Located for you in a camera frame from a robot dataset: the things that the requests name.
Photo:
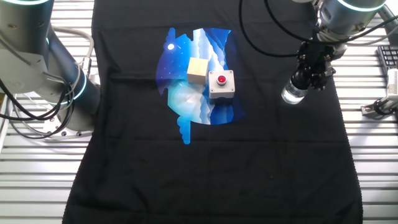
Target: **wooden block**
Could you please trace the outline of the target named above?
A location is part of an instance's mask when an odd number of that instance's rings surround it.
[[[206,85],[209,60],[191,58],[188,66],[188,82],[193,84]]]

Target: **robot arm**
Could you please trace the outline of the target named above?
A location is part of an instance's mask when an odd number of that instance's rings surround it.
[[[91,60],[85,58],[82,70],[55,35],[50,23],[53,4],[54,0],[0,0],[0,79],[12,94],[35,91],[52,106],[65,88],[59,80],[65,80],[73,86],[69,94],[74,103],[67,128],[91,131],[100,88],[85,75]],[[62,108],[69,103],[65,99]],[[57,116],[62,122],[67,110]]]
[[[364,31],[377,13],[385,21],[394,18],[385,5],[386,0],[313,0],[312,3],[319,10],[318,30],[311,41],[302,43],[298,51],[301,56],[298,57],[297,70],[282,91],[283,99],[292,105],[300,103],[309,88],[325,89],[327,81],[335,73],[331,61],[341,58],[348,45],[336,42],[348,40],[352,35]],[[396,27],[398,21],[395,19],[386,25],[387,32],[394,32]],[[375,118],[392,113],[398,105],[397,98],[392,95],[364,107],[364,115]]]

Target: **metal slats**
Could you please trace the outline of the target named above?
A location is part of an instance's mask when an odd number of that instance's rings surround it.
[[[387,0],[398,14],[398,1]],[[91,33],[93,1],[55,0],[52,24]],[[371,26],[382,22],[378,16]],[[57,33],[77,61],[82,60],[88,42],[75,35]],[[385,35],[378,29],[356,43]],[[398,224],[398,125],[393,116],[371,120],[361,116],[360,107],[386,95],[384,77],[376,55],[378,45],[349,47],[343,58],[333,62],[335,83],[364,202],[365,224]],[[94,80],[99,82],[93,54]],[[30,94],[41,105],[46,102]],[[20,102],[34,113],[44,109],[25,96]],[[43,122],[29,122],[42,128]],[[29,133],[22,124],[16,124]],[[67,141],[31,141],[9,127],[0,153],[0,224],[60,224],[80,160],[89,138]]]

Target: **blue printed graphic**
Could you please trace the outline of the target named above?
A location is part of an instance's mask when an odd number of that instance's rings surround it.
[[[164,44],[156,72],[159,93],[168,89],[168,106],[180,117],[177,124],[185,144],[191,142],[191,122],[207,125],[226,124],[244,116],[238,99],[231,105],[211,105],[208,84],[188,83],[187,70],[191,57],[208,59],[210,71],[228,70],[225,45],[231,31],[224,29],[198,29],[193,40],[186,34],[175,36],[171,28]]]

